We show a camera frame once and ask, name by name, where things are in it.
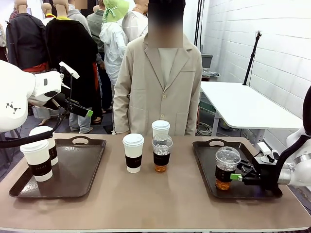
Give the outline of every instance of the brown serving tray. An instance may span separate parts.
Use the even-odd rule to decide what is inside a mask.
[[[220,147],[233,147],[240,153],[241,159],[252,161],[252,153],[241,142],[227,142],[221,139],[212,139],[207,142],[193,142],[194,154],[197,160],[202,179],[207,188],[217,198],[224,199],[276,199],[282,197],[278,188],[274,191],[262,189],[260,186],[245,185],[240,181],[232,181],[229,190],[222,191],[215,186],[215,154]]]
[[[74,143],[81,139],[87,143]],[[10,196],[63,199],[79,198],[90,191],[106,141],[77,136],[55,142],[58,163],[52,167],[53,176],[45,182],[37,182],[28,168],[11,188]]]

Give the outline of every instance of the beige blazer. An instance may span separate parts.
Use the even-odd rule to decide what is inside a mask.
[[[170,135],[195,135],[201,77],[201,53],[186,36],[166,86],[148,35],[130,42],[115,85],[115,131],[152,135],[151,124],[161,119],[170,123]]]

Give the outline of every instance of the cup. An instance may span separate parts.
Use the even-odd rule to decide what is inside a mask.
[[[137,133],[128,134],[123,138],[126,166],[130,173],[140,171],[144,142],[144,137]]]
[[[220,190],[228,190],[232,181],[230,176],[241,161],[240,153],[233,147],[222,147],[216,152],[215,158],[215,185]]]
[[[153,135],[156,136],[157,134],[169,134],[170,124],[164,120],[156,120],[152,123]]]
[[[48,141],[42,140],[20,146],[28,166],[38,182],[47,181],[52,177],[52,165],[48,150]]]
[[[33,135],[40,134],[40,133],[45,133],[51,130],[53,129],[49,126],[39,126],[39,127],[32,129],[29,133],[29,136],[33,136]],[[49,154],[51,158],[51,164],[53,166],[58,163],[54,133],[53,133],[53,137],[48,139],[48,142],[49,142],[48,149],[49,149]]]
[[[152,139],[156,172],[165,172],[169,164],[173,140],[167,134],[157,134]]]

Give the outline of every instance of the orange liquid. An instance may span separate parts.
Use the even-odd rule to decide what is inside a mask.
[[[165,172],[167,170],[167,166],[158,166],[155,164],[155,171],[156,172]]]
[[[231,184],[231,182],[224,183],[224,182],[221,182],[220,180],[218,180],[216,178],[216,184],[215,185],[220,190],[224,190],[224,191],[228,190],[230,187],[230,184]]]

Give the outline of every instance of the paper coffee cup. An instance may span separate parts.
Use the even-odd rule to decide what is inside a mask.
[[[170,124],[164,120],[156,120],[152,123],[153,137],[157,134],[169,134]]]
[[[39,126],[39,127],[32,129],[29,133],[29,136],[33,136],[33,135],[40,134],[40,133],[45,133],[51,130],[53,129],[49,126]],[[49,142],[48,149],[49,149],[49,154],[51,158],[51,164],[53,166],[58,163],[54,133],[53,133],[53,137],[48,139],[48,142]]]
[[[123,138],[126,166],[130,173],[140,171],[144,141],[144,137],[137,133],[131,133]]]
[[[52,165],[48,150],[48,141],[42,140],[20,146],[28,166],[38,182],[43,182],[52,177]]]

